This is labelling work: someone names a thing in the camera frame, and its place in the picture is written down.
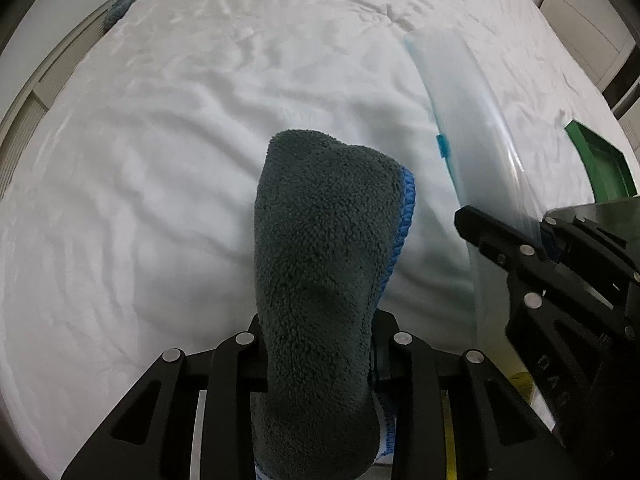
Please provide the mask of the white radiator window panel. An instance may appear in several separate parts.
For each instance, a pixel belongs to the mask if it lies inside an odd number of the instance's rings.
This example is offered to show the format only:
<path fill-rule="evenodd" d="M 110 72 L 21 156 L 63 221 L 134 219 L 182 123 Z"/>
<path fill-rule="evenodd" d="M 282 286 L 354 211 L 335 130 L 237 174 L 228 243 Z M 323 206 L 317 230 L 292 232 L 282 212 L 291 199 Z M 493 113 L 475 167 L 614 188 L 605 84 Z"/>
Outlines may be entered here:
<path fill-rule="evenodd" d="M 1 195 L 9 187 L 38 125 L 73 75 L 76 66 L 105 35 L 106 0 L 74 27 L 29 76 L 1 122 Z"/>

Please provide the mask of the white wardrobe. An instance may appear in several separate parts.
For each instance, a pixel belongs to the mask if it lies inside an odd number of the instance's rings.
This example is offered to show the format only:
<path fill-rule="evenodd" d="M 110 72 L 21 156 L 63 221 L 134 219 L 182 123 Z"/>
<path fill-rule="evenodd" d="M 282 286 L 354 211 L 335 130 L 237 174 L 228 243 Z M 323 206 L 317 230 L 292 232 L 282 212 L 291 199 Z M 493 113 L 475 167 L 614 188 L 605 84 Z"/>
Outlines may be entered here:
<path fill-rule="evenodd" d="M 620 119 L 639 99 L 639 44 L 608 0 L 532 0 Z"/>

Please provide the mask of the teal cloth on nightstand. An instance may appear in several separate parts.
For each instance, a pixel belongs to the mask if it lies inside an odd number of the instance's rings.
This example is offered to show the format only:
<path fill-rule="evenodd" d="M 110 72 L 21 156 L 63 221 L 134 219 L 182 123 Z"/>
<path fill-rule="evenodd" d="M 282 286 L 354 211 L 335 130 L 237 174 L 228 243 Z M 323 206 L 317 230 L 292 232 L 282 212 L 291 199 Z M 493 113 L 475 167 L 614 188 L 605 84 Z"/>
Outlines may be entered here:
<path fill-rule="evenodd" d="M 115 0 L 104 16 L 103 31 L 108 32 L 120 21 L 137 0 Z"/>

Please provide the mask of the white bed sheet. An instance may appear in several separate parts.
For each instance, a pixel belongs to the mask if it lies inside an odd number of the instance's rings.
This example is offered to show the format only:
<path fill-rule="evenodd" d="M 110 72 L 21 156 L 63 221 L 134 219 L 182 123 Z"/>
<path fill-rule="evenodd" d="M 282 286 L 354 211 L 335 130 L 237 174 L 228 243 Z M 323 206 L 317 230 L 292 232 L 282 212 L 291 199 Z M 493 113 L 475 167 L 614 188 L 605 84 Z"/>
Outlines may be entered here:
<path fill-rule="evenodd" d="M 435 347 L 472 346 L 457 196 L 404 45 L 446 27 L 489 80 L 544 209 L 592 197 L 572 120 L 638 168 L 530 0 L 138 0 L 89 52 L 1 202 L 1 391 L 47 478 L 160 352 L 204 350 L 250 322 L 254 199 L 282 130 L 412 171 L 418 203 L 382 306 Z"/>

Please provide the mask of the clear zip bag blue edge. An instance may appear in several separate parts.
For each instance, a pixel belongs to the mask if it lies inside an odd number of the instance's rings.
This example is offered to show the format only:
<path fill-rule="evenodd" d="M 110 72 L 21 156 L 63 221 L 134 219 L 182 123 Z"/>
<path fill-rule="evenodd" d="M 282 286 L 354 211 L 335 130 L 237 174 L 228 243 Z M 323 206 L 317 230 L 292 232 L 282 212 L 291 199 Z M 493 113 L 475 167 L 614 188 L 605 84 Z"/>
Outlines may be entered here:
<path fill-rule="evenodd" d="M 453 29 L 416 30 L 407 50 L 430 97 L 437 142 L 461 206 L 472 206 L 538 245 L 540 199 L 529 183 L 506 118 L 476 57 Z M 504 329 L 506 272 L 469 249 L 477 343 L 500 367 L 521 366 Z"/>

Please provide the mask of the green tray box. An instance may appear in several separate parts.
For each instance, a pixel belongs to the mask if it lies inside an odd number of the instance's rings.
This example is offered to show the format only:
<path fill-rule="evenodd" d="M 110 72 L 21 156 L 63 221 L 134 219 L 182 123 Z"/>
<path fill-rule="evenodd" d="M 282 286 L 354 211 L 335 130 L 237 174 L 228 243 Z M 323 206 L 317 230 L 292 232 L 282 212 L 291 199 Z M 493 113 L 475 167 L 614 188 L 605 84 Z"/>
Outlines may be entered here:
<path fill-rule="evenodd" d="M 578 151 L 597 203 L 637 195 L 631 171 L 620 150 L 577 120 L 569 122 L 565 131 Z"/>

